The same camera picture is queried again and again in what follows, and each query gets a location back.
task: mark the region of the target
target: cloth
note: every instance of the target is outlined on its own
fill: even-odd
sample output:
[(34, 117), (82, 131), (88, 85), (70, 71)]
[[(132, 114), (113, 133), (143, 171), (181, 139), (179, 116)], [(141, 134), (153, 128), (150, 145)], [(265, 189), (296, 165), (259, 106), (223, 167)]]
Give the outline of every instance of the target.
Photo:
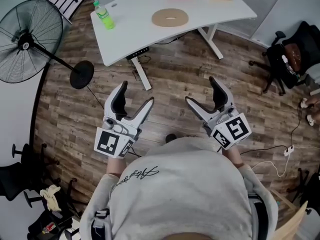
[(201, 138), (179, 138), (132, 162), (121, 178), (105, 175), (80, 222), (81, 239), (91, 240), (97, 210), (109, 208), (107, 240), (162, 240), (199, 233), (214, 240), (252, 239), (248, 185), (263, 199), (268, 239), (278, 206), (247, 165), (239, 169)]
[(40, 190), (40, 196), (42, 196), (47, 202), (47, 208), (49, 211), (60, 212), (55, 193), (60, 190), (59, 186), (51, 185), (47, 189)]

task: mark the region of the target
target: floor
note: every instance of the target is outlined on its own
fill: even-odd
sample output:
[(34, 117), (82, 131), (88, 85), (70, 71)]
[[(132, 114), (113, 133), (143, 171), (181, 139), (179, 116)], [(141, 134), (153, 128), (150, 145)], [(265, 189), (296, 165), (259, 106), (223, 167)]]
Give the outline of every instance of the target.
[[(86, 0), (74, 15), (58, 55), (72, 65), (82, 60), (94, 63), (95, 73), (89, 87), (103, 104), (113, 88), (123, 81), (128, 81), (125, 95), (129, 115), (149, 97), (155, 98), (155, 105), (142, 125), (140, 139), (134, 145), (136, 153), (144, 155), (149, 149), (163, 145), (169, 133), (212, 141), (184, 100), (190, 96), (212, 107), (209, 76), (230, 88), (238, 110), (245, 113), (250, 124), (252, 134), (239, 144), (241, 152), (291, 144), (290, 133), (298, 124), (297, 106), (307, 95), (307, 88), (287, 89), (286, 95), (279, 96), (278, 87), (272, 84), (269, 92), (262, 94), (268, 73), (249, 66), (248, 61), (263, 62), (263, 48), (219, 31), (214, 42), (224, 55), (221, 60), (196, 31), (167, 45), (152, 45), (145, 53), (150, 61), (148, 57), (141, 58), (152, 85), (151, 90), (145, 91), (126, 59), (104, 66), (90, 18), (94, 10), (92, 2)], [(104, 111), (87, 88), (71, 87), (69, 75), (70, 71), (60, 64), (49, 69), (36, 116), (34, 146), (40, 149), (41, 143), (47, 143), (46, 155), (60, 161), (60, 165), (51, 168), (52, 174), (60, 177), (64, 186), (71, 178), (77, 178), (73, 195), (88, 201), (108, 162), (106, 156), (94, 151), (96, 129), (102, 125)], [(318, 140), (319, 127), (307, 125), (303, 118), (293, 134), (295, 151), (285, 175), (279, 178), (270, 163), (262, 163), (254, 171), (266, 187), (285, 193), (288, 187), (297, 184), (298, 168), (316, 171), (320, 162)], [(282, 174), (287, 161), (283, 151), (281, 147), (252, 151), (243, 154), (243, 159), (252, 167), (273, 161)], [(129, 162), (134, 159), (135, 156), (128, 155)]]

